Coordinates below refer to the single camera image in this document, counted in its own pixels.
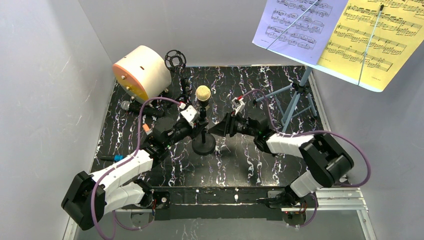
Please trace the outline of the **beige microphone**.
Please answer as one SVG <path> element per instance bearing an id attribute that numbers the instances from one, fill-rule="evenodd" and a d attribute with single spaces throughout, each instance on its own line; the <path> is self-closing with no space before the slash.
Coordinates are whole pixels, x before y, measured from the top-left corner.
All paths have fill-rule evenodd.
<path id="1" fill-rule="evenodd" d="M 202 127 L 200 135 L 192 140 L 193 151 L 201 156 L 212 154 L 216 149 L 215 137 L 207 132 L 207 107 L 212 96 L 211 90 L 206 85 L 200 85 L 195 91 L 195 97 L 200 106 L 199 127 Z"/>

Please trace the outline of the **silver microphone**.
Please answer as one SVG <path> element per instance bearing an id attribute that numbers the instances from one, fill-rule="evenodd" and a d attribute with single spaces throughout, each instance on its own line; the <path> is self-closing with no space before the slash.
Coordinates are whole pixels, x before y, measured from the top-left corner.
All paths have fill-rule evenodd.
<path id="1" fill-rule="evenodd" d="M 120 104 L 121 108 L 125 111 L 133 112 L 139 114 L 142 108 L 142 105 L 139 102 L 131 102 L 128 100 L 124 100 Z M 143 111 L 143 115 L 155 117 L 155 118 L 161 118 L 164 116 L 164 112 L 160 111 L 154 107 L 151 106 L 145 106 Z"/>

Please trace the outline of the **black tripod microphone stand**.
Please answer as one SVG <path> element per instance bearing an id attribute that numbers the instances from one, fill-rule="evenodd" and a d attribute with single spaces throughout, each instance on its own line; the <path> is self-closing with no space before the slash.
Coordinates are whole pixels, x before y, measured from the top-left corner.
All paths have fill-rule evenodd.
<path id="1" fill-rule="evenodd" d="M 176 49 L 169 50 L 165 57 L 164 63 L 166 68 L 178 77 L 181 93 L 175 99 L 177 102 L 183 102 L 191 105 L 191 93 L 192 89 L 189 86 L 189 79 L 183 76 L 183 70 L 186 67 L 187 59 L 185 55 Z"/>

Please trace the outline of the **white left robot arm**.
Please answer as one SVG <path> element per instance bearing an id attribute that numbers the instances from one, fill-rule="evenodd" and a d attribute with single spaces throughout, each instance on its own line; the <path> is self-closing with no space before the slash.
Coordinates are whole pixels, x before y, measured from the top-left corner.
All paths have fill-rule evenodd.
<path id="1" fill-rule="evenodd" d="M 141 204 L 152 192 L 133 179 L 159 165 L 168 156 L 170 146 L 186 137 L 194 139 L 207 125 L 199 120 L 189 123 L 184 117 L 177 121 L 159 118 L 135 152 L 102 170 L 76 174 L 61 208 L 82 230 L 89 230 L 104 214 Z"/>

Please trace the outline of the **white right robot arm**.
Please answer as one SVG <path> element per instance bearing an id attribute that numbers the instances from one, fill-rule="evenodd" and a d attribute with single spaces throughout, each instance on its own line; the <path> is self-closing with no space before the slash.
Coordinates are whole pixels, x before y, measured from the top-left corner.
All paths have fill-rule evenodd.
<path id="1" fill-rule="evenodd" d="M 257 199 L 258 204 L 269 208 L 295 206 L 308 194 L 321 188 L 331 188 L 354 167 L 353 159 L 330 134 L 284 137 L 270 127 L 266 117 L 244 118 L 239 113 L 227 113 L 208 132 L 221 137 L 233 137 L 236 134 L 252 136 L 255 146 L 262 152 L 285 154 L 304 160 L 308 167 L 305 173 L 276 196 Z"/>

